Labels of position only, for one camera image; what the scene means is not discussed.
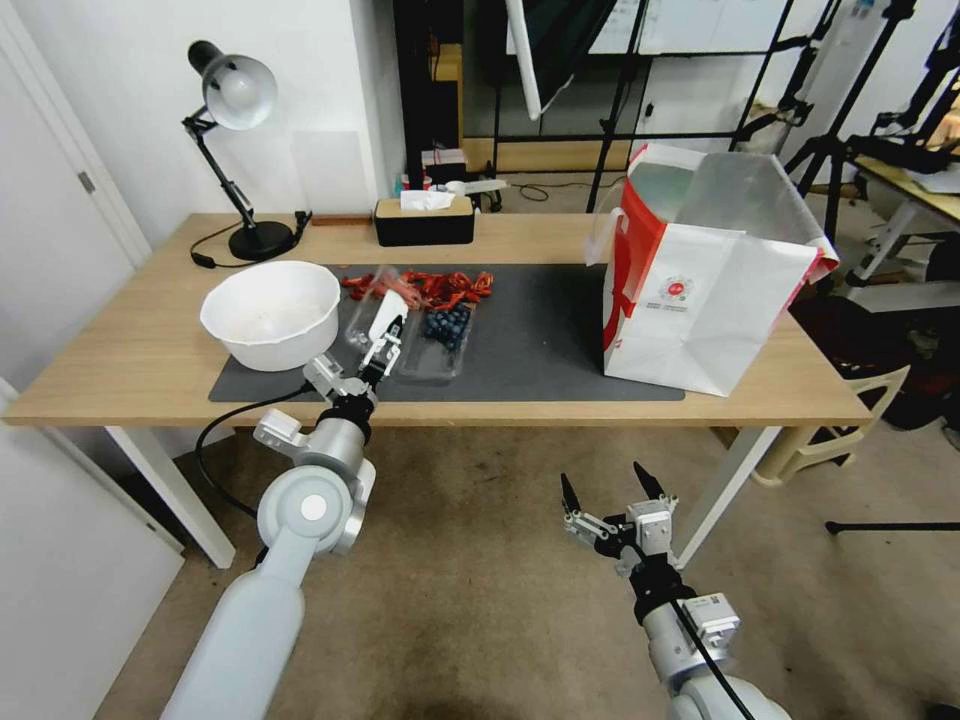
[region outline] red chili pepper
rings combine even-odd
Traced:
[[[355,278],[342,278],[340,284],[350,288],[350,297],[360,300],[367,293],[383,297],[388,290],[398,292],[411,308],[451,310],[460,302],[478,303],[493,292],[493,275],[481,272],[476,280],[464,272],[428,273],[407,270],[396,281],[381,278],[373,282],[373,274]]]

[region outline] white chair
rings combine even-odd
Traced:
[[[827,460],[843,458],[839,463],[840,467],[848,467],[856,458],[851,449],[866,437],[870,428],[893,402],[909,371],[910,366],[906,365],[884,375],[847,380],[850,389],[861,398],[871,390],[883,390],[871,407],[873,417],[866,425],[784,428],[750,476],[761,485],[777,487],[790,480],[798,470]],[[729,444],[736,437],[736,433],[731,433],[731,430],[732,428],[714,428],[725,444]]]

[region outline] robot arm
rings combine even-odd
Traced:
[[[740,618],[721,593],[697,596],[683,584],[670,550],[676,498],[634,463],[648,500],[602,520],[585,513],[566,475],[560,482],[564,528],[604,557],[616,560],[617,574],[636,595],[634,615],[647,633],[650,660],[670,693],[671,720],[789,720],[786,712],[756,687],[723,676],[719,665]]]
[[[314,430],[269,410],[254,437],[289,456],[294,467],[260,500],[257,528],[269,548],[263,562],[224,592],[177,684],[163,720],[263,718],[303,623],[300,585],[316,555],[345,554],[360,533],[376,471],[363,457],[377,383],[400,354],[407,317],[388,291],[370,330],[372,345],[356,377],[327,355],[304,376],[331,401]]]

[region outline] paper bag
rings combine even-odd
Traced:
[[[770,155],[646,145],[620,207],[603,288],[604,372],[729,395],[805,279],[836,253]]]

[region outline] black tissue box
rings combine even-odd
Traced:
[[[473,242],[473,203],[458,196],[443,210],[401,210],[398,198],[388,198],[377,203],[373,224],[384,247],[464,245]]]

